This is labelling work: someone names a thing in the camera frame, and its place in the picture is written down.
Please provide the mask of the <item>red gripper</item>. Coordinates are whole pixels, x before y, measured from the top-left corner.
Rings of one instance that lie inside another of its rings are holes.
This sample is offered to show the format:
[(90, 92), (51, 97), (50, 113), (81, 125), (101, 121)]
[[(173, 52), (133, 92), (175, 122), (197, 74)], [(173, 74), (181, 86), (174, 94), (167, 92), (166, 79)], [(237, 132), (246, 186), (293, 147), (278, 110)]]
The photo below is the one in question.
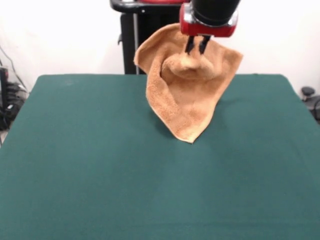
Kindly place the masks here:
[(238, 10), (232, 14), (231, 18), (224, 25), (207, 25), (195, 17), (191, 3), (183, 3), (179, 10), (180, 31), (184, 35), (188, 35), (185, 52), (190, 54), (194, 48), (195, 36), (204, 36), (199, 43), (199, 53), (204, 54), (207, 44), (211, 37), (229, 38), (236, 30), (238, 23)]

